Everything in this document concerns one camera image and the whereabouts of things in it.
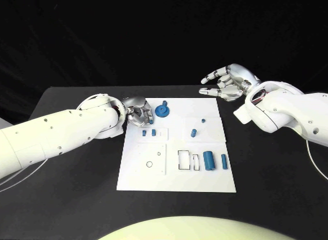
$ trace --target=metallic robot hand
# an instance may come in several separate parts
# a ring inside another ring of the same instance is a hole
[[[200,93],[222,97],[227,102],[235,101],[242,95],[247,95],[262,83],[253,73],[236,63],[210,73],[201,80],[201,84],[219,77],[217,86],[220,89],[201,88]]]
[[[142,127],[153,124],[153,112],[151,106],[142,96],[128,97],[122,99],[125,112],[128,115],[128,121],[132,125]]]

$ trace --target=small blue cylinder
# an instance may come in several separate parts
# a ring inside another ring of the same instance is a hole
[[[206,166],[206,170],[214,170],[216,169],[216,163],[214,163],[214,157],[213,157],[213,152],[212,151],[206,151],[203,153],[203,159],[204,159],[204,166]]]
[[[223,169],[227,169],[227,160],[226,160],[224,154],[222,154],[222,160],[223,160]]]
[[[191,132],[191,137],[193,137],[193,138],[194,138],[194,136],[196,136],[196,133],[197,133],[197,130],[193,129],[193,132]]]

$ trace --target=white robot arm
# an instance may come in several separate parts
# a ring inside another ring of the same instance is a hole
[[[243,124],[253,120],[268,133],[275,132],[281,127],[289,127],[304,139],[328,147],[327,93],[304,94],[285,82],[262,83],[239,64],[214,71],[201,83],[220,76],[217,83],[220,89],[201,88],[200,93],[219,96],[229,102],[246,95],[245,104],[235,111]]]
[[[127,98],[121,102],[106,94],[98,94],[81,103],[76,110],[56,112],[0,129],[0,179],[92,139],[122,134],[127,115],[130,123],[137,126],[153,123],[145,98]]]

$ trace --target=table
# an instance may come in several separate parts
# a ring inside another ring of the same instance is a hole
[[[75,109],[98,93],[119,99],[209,97],[199,89],[199,85],[52,87],[32,119]],[[288,128],[269,134],[253,122],[243,125],[233,115],[242,102],[243,98],[217,99],[237,193],[117,191],[125,134],[95,139],[50,159],[23,183],[0,193],[0,239],[95,240],[150,219],[207,216],[255,224],[296,239],[327,240],[328,181],[312,166],[305,140]],[[328,148],[309,146],[328,175]]]

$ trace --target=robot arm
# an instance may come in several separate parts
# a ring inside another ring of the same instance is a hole
[[[237,64],[226,67],[226,74],[230,76],[232,84],[219,85],[222,89],[201,88],[200,93],[219,96],[226,101],[246,95],[245,104],[235,111],[242,123],[253,120],[268,133],[281,127],[289,127],[304,139],[328,147],[328,94],[304,94],[283,82],[260,83],[252,72]]]
[[[151,107],[144,97],[135,99],[140,101],[132,106],[127,105],[131,104],[131,98],[125,104],[106,94],[98,94],[82,102],[78,110],[56,112],[0,129],[0,179],[29,165],[69,152],[92,139],[122,134],[127,115],[134,125],[150,124]],[[145,116],[140,118],[142,108]]]

